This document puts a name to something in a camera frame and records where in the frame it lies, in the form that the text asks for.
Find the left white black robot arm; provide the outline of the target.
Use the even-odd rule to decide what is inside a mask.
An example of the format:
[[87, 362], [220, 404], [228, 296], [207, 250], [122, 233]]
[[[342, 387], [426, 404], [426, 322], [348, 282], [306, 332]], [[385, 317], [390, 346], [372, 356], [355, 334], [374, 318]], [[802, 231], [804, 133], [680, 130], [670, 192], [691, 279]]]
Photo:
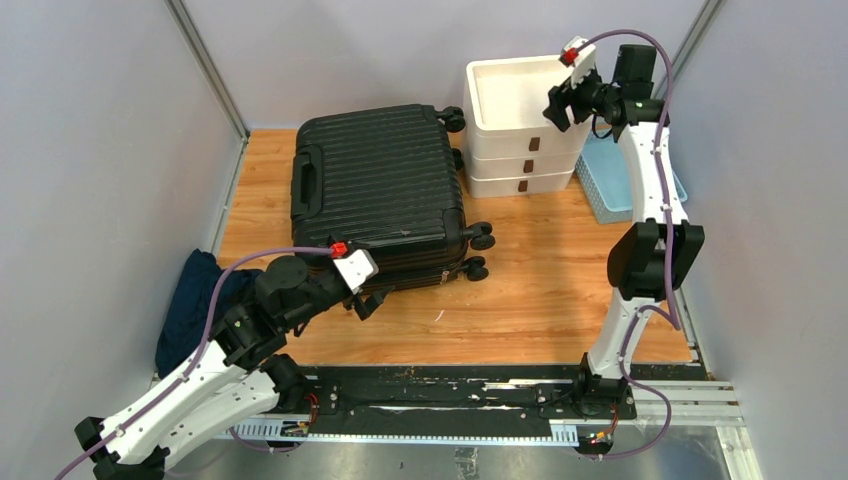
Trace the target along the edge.
[[267, 251], [271, 262], [247, 298], [221, 317], [208, 311], [198, 346], [134, 403], [75, 428], [97, 479], [163, 479], [191, 452], [226, 429], [277, 408], [298, 411], [306, 379], [282, 353], [287, 334], [300, 336], [337, 304], [367, 319], [388, 288], [363, 297], [379, 272], [370, 252], [330, 247]]

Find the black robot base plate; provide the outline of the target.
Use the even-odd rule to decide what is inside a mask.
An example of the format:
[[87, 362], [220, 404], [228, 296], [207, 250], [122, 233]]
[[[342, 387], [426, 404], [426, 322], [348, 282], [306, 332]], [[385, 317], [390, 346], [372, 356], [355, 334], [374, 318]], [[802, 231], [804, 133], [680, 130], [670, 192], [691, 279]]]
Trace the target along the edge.
[[307, 366], [266, 413], [276, 442], [565, 446], [622, 454], [708, 402], [696, 364], [637, 364], [619, 385], [575, 364]]

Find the light blue plastic basket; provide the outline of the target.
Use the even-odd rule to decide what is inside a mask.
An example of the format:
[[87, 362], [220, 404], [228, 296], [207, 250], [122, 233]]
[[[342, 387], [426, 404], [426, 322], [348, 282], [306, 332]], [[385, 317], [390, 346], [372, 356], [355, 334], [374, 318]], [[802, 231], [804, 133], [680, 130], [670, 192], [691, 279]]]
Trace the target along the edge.
[[[655, 194], [649, 203], [659, 204], [662, 197], [662, 184], [660, 175], [656, 168], [654, 155], [649, 152], [653, 148], [653, 139], [648, 140], [648, 146], [639, 147], [648, 152], [648, 166], [642, 168], [642, 179], [644, 180], [647, 193]], [[674, 203], [673, 219], [675, 221], [688, 219], [688, 214], [683, 210], [682, 204], [687, 200], [687, 193], [676, 174], [671, 170], [670, 161], [666, 153], [662, 154], [664, 173], [671, 175], [668, 183], [670, 199]], [[584, 144], [580, 159], [576, 165], [576, 172], [587, 195], [598, 223], [610, 224], [629, 222], [633, 216], [633, 195], [631, 192], [632, 180], [628, 170], [628, 160], [618, 146], [610, 139], [590, 139]]]

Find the white three-drawer storage unit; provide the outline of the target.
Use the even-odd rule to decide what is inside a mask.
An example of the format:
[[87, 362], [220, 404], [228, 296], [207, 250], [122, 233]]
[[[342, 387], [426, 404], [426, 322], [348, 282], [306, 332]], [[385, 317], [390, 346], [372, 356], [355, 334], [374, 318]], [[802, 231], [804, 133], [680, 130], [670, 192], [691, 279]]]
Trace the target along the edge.
[[543, 110], [548, 91], [570, 73], [555, 55], [467, 64], [463, 149], [472, 197], [530, 195], [568, 186], [590, 122], [562, 132]]

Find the black ribbed hard-shell suitcase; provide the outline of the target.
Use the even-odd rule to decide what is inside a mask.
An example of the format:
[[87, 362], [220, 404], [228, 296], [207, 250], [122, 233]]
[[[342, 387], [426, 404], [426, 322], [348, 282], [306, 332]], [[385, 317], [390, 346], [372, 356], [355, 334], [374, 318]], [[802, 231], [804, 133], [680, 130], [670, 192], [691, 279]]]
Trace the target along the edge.
[[457, 106], [407, 104], [316, 117], [297, 130], [290, 183], [296, 246], [348, 241], [379, 272], [371, 290], [482, 281], [493, 227], [466, 219], [461, 151], [450, 134], [466, 126]]

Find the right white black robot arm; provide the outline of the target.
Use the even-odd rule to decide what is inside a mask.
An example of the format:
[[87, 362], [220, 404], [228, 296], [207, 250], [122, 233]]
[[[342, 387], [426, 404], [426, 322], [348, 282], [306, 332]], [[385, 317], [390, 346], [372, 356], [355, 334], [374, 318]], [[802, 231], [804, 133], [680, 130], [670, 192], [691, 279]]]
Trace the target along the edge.
[[607, 260], [610, 307], [569, 395], [575, 411], [589, 418], [625, 403], [635, 348], [650, 316], [664, 312], [674, 328], [680, 326], [674, 293], [705, 242], [704, 228], [689, 220], [676, 190], [668, 152], [669, 103], [652, 95], [661, 49], [620, 46], [610, 81], [597, 72], [594, 53], [592, 42], [581, 37], [563, 48], [560, 61], [569, 74], [549, 90], [543, 111], [561, 132], [602, 118], [629, 175], [631, 226]]

